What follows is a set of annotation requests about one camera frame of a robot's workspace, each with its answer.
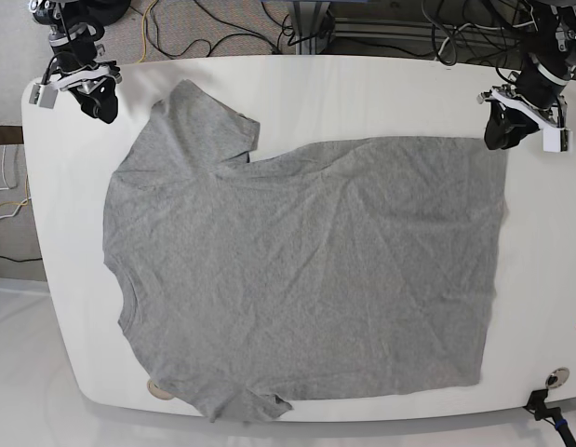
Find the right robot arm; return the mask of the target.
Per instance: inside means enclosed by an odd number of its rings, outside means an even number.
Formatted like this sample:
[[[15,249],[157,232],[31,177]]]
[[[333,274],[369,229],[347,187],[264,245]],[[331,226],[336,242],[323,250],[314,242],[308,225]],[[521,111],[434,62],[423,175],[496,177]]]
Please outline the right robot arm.
[[[115,61],[100,61],[99,41],[105,28],[90,13],[100,1],[31,1],[33,20],[50,28],[48,43],[53,56],[41,79],[33,84],[29,103],[52,109],[61,92],[69,92],[81,111],[111,124],[118,115],[116,86],[122,82]]]

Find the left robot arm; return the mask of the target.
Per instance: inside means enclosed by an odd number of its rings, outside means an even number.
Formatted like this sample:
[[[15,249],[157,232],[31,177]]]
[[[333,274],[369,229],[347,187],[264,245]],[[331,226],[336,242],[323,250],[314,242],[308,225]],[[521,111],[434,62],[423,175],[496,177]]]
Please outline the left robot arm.
[[[141,51],[170,60],[209,57],[230,39],[249,38],[274,55],[404,56],[487,65],[501,84],[482,92],[490,106],[484,133],[491,150],[516,147],[539,132],[550,152],[569,148],[563,92],[576,72],[576,1],[286,1],[270,16],[270,37],[256,28],[268,1],[106,1],[112,25],[140,16]]]

